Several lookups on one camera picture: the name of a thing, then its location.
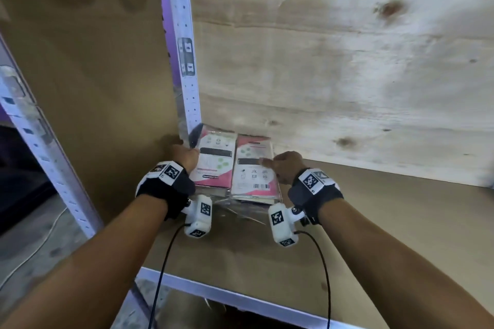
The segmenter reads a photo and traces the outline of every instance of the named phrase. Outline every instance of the person's left arm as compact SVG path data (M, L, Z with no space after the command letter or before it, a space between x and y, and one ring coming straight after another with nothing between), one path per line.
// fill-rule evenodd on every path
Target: person's left arm
M188 172L199 152L173 147ZM93 329L112 325L168 212L166 201L139 195L108 226L56 267L1 329Z

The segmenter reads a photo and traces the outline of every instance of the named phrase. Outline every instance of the person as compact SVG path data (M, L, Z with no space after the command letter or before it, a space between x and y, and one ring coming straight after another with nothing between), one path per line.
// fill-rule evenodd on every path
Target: person
M199 152L172 147L188 173ZM262 164L292 184L307 169L297 152ZM57 266L1 329L110 328L172 203L141 194L101 232ZM419 254L343 198L322 203L319 222L391 329L494 328L494 317Z

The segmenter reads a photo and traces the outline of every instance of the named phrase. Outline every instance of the black wristband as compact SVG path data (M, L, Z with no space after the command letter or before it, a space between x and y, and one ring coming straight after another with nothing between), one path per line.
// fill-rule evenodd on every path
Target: black wristband
M297 174L288 197L296 207L303 209L312 224L319 224L319 208L330 200L343 199L343 194L322 170L305 168Z
M168 205L167 220L176 218L187 207L189 195L194 194L195 190L195 184L181 164L160 162L142 178L136 196L147 194L164 199Z

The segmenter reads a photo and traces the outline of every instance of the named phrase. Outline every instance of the plywood panel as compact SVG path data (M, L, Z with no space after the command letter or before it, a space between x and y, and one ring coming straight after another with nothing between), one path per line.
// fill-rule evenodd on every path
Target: plywood panel
M367 218L426 257L494 313L494 196L490 189L307 162L334 178ZM284 199L287 186L283 186ZM184 219L164 223L145 267L160 270L164 250ZM367 329L387 326L320 226L313 234L328 264L332 319ZM325 317L327 293L311 240L284 249L268 225L213 207L207 237L180 234L166 265L172 275Z
M192 11L203 121L268 135L277 153L492 184L494 0L192 0Z
M161 0L2 4L2 35L108 221L177 134Z

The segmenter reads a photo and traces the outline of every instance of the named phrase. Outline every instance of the pink and white package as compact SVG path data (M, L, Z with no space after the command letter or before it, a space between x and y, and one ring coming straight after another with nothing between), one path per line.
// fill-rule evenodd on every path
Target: pink and white package
M237 154L233 169L232 197L256 200L279 199L280 191L275 172L259 165L259 158L273 158L271 139L239 135Z
M237 133L216 132L202 127L199 161L189 177L196 185L225 187L232 186L232 172Z

